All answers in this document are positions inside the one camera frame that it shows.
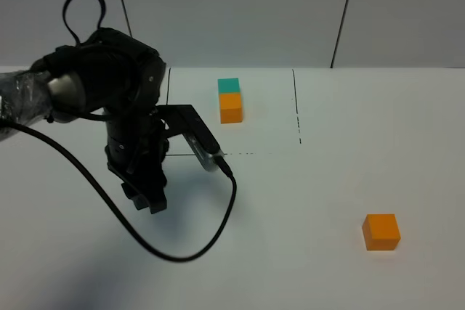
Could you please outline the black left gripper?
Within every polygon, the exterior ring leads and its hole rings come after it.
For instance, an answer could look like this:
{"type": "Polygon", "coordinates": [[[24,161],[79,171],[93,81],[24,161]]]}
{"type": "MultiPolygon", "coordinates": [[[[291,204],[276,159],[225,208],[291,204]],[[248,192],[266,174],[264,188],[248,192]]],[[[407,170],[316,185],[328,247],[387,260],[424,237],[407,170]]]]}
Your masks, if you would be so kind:
{"type": "Polygon", "coordinates": [[[169,142],[162,137],[165,123],[158,108],[132,110],[105,122],[108,169],[121,180],[124,194],[137,210],[151,214],[167,208],[167,184],[162,162],[169,142]]]}

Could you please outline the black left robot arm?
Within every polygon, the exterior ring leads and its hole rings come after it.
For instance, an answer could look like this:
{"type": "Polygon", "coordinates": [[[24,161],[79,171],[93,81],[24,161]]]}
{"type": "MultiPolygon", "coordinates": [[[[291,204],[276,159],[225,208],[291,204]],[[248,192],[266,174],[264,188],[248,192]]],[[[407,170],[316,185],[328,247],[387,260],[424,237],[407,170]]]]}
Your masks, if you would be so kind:
{"type": "Polygon", "coordinates": [[[157,50],[111,28],[61,46],[27,70],[1,75],[1,118],[29,126],[43,118],[106,125],[108,168],[134,206],[166,209],[162,162],[169,148],[156,113],[166,63],[157,50]]]}

